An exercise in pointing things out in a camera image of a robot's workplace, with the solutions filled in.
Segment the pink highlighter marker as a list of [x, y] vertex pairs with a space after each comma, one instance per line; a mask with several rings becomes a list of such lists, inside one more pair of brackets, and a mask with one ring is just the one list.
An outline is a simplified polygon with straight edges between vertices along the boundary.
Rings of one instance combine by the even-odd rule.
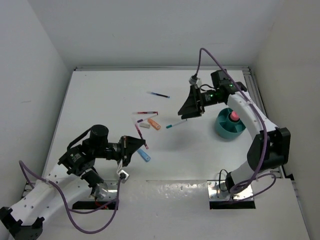
[[237, 113], [235, 112], [235, 111], [232, 111], [231, 113], [230, 113], [230, 119], [232, 120], [232, 121], [234, 121], [234, 122], [237, 122], [237, 121], [239, 121], [240, 120], [240, 117], [237, 115]]

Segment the dark red ink refill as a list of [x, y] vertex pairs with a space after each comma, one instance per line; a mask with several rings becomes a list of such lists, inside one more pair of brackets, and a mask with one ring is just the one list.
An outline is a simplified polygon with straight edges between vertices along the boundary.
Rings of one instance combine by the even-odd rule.
[[148, 150], [148, 149], [149, 149], [149, 146], [147, 145], [147, 142], [146, 142], [146, 140], [144, 139], [140, 128], [138, 127], [138, 123], [137, 123], [136, 119], [132, 116], [132, 117], [131, 117], [131, 120], [132, 120], [132, 122], [133, 122], [133, 124], [134, 124], [134, 126], [135, 126], [135, 129], [136, 129], [137, 132], [138, 132], [139, 137], [140, 137], [142, 140], [144, 140], [144, 146], [145, 146], [145, 148]]

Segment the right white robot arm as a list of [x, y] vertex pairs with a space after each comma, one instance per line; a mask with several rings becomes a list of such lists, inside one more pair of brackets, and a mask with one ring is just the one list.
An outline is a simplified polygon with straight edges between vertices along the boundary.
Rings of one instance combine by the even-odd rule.
[[225, 186], [230, 194], [239, 193], [264, 171], [285, 165], [289, 160], [291, 133], [270, 121], [253, 102], [242, 82], [235, 82], [226, 70], [211, 74], [213, 89], [202, 92], [199, 78], [189, 79], [189, 95], [178, 111], [181, 119], [200, 117], [205, 108], [224, 103], [233, 110], [248, 130], [252, 144], [246, 161], [229, 172]]

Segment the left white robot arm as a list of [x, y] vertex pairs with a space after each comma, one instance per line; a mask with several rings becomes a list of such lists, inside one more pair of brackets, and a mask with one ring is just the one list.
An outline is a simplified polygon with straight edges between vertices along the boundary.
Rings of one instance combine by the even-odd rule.
[[[132, 155], [143, 146], [144, 139], [124, 135], [119, 142], [108, 141], [109, 130], [101, 124], [93, 125], [66, 148], [57, 164], [44, 177], [36, 175], [22, 161], [22, 173], [36, 178], [31, 191], [10, 207], [0, 209], [0, 220], [15, 240], [36, 240], [50, 218], [65, 209], [69, 218], [76, 202], [86, 197], [119, 205], [120, 183], [129, 174], [124, 171]], [[96, 159], [115, 160], [118, 183], [110, 185], [94, 169]]]

